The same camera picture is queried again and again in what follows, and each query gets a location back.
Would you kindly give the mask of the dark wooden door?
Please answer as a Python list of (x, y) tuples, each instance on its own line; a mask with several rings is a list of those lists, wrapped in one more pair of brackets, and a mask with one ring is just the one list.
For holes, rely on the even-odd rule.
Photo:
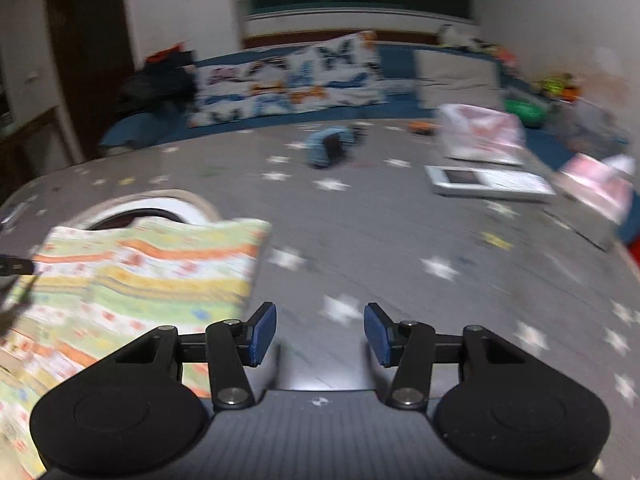
[(114, 124), (122, 86), (134, 74), (124, 0), (46, 0), (58, 81), (85, 158)]

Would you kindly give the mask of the white remote control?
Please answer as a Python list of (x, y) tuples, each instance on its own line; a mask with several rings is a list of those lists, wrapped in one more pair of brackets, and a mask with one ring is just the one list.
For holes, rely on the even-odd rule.
[(522, 202), (544, 202), (555, 196), (547, 180), (526, 171), (430, 165), (424, 170), (433, 191), (441, 196)]

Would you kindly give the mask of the colourful patterned baby garment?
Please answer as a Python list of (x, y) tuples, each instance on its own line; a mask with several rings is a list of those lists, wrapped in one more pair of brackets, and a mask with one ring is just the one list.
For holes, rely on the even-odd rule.
[(50, 389), (161, 325), (201, 333), (247, 304), (271, 226), (145, 217), (122, 229), (57, 226), (1, 307), (1, 475), (43, 472), (29, 435)]

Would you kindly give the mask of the black clothes pile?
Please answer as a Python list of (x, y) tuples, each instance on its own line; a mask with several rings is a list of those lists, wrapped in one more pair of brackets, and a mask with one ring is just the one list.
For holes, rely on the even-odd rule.
[(183, 113), (194, 101), (194, 52), (182, 44), (150, 55), (122, 86), (119, 103), (129, 115), (159, 113), (173, 107)]

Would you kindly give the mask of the black white plush toy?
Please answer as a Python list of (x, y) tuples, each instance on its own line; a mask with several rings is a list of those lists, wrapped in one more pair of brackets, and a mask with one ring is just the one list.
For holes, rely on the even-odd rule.
[(460, 32), (453, 24), (443, 24), (436, 32), (439, 47), (465, 52), (483, 52), (484, 42), (467, 32)]

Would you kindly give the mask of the pink tissue pack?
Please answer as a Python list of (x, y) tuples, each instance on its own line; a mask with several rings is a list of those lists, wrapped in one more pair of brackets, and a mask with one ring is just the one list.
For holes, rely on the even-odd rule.
[(556, 173), (555, 184), (573, 197), (619, 226), (631, 210), (636, 161), (618, 154), (597, 160), (579, 153)]

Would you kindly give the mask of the small orange toy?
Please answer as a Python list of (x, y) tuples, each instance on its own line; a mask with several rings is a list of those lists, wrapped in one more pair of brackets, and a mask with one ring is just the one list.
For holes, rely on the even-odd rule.
[(434, 136), (438, 128), (439, 125), (432, 122), (422, 122), (422, 120), (408, 123), (408, 130), (418, 136)]

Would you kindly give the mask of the white pink plastic bag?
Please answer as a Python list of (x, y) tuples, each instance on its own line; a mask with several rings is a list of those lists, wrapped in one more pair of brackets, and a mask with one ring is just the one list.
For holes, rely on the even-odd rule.
[(437, 136), (447, 158), (521, 166), (525, 131), (518, 116), (474, 105), (436, 108)]

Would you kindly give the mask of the round induction cooker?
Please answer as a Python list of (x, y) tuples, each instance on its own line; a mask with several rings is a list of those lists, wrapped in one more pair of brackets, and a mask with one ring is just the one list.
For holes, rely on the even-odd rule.
[(148, 214), (194, 226), (222, 220), (218, 210), (202, 196), (178, 188), (165, 188), (104, 200), (65, 220), (63, 226), (88, 231), (120, 214)]

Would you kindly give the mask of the butterfly pattern pillow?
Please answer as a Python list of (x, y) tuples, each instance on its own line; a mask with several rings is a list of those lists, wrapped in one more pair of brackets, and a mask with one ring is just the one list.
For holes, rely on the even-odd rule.
[(188, 124), (206, 127), (385, 102), (376, 35), (365, 30), (290, 54), (200, 67)]

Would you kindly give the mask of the grey cushion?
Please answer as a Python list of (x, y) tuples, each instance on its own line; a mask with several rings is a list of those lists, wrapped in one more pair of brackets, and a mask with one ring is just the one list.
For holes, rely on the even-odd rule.
[(414, 52), (416, 97), (432, 110), (444, 104), (473, 105), (504, 111), (497, 64), (484, 58), (442, 50)]

